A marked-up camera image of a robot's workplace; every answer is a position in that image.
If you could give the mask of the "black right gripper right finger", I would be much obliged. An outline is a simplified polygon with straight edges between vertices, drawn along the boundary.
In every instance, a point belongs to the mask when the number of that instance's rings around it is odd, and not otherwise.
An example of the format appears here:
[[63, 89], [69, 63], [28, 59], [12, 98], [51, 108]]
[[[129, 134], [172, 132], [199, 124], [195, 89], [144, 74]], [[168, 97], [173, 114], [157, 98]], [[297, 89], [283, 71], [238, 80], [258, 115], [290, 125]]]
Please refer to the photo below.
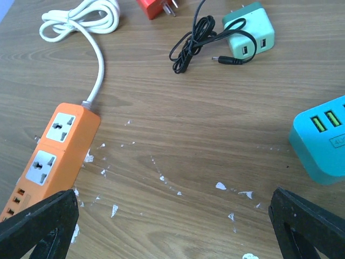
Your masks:
[[278, 187], [268, 214], [283, 258], [344, 258], [344, 219]]

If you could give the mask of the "red cube adapter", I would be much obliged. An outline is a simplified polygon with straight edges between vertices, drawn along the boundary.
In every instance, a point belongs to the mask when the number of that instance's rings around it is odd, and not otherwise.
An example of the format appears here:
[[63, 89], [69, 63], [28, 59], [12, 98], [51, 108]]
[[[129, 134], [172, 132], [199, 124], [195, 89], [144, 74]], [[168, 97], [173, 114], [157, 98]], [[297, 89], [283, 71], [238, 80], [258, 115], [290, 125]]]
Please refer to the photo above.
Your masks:
[[176, 17], [172, 8], [172, 6], [178, 8], [175, 0], [136, 0], [136, 2], [149, 20], [155, 19], [163, 11], [167, 15]]

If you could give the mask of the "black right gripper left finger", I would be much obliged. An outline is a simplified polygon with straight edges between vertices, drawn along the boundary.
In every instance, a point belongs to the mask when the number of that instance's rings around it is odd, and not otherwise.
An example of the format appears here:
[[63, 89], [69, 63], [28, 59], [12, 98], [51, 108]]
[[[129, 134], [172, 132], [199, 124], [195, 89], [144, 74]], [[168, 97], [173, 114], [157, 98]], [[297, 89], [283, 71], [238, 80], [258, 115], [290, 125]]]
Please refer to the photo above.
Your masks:
[[73, 190], [59, 191], [1, 222], [1, 258], [65, 258], [79, 217]]

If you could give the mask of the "orange power strip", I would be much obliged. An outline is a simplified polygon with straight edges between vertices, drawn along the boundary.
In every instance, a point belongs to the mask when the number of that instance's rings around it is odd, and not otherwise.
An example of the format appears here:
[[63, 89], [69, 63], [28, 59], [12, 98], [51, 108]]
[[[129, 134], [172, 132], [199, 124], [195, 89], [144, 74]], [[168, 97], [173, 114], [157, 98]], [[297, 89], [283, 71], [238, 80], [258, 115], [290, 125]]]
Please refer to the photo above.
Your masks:
[[72, 188], [100, 122], [98, 115], [81, 105], [58, 105], [1, 213], [1, 221]]

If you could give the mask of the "teal power strip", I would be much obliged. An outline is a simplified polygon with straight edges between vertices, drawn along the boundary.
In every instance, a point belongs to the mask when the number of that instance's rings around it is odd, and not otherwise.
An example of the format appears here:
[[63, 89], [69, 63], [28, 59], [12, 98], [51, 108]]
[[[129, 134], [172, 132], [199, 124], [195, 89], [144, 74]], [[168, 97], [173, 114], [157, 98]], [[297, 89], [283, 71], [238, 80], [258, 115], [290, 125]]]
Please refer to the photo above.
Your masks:
[[344, 96], [299, 113], [289, 142], [315, 182], [331, 185], [344, 180]]

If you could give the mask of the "green USB charger plug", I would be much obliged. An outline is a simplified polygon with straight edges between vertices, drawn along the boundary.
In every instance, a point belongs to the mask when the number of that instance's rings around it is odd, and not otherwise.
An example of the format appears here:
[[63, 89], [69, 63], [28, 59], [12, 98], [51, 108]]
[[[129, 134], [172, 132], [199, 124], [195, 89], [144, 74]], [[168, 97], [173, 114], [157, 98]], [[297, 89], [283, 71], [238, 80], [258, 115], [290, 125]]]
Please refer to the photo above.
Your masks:
[[253, 54], [270, 50], [275, 43], [275, 30], [260, 2], [254, 2], [239, 10], [225, 15], [222, 19], [223, 28], [241, 30], [251, 35], [253, 41], [242, 34], [235, 33], [227, 41], [233, 56], [237, 59], [246, 59]]

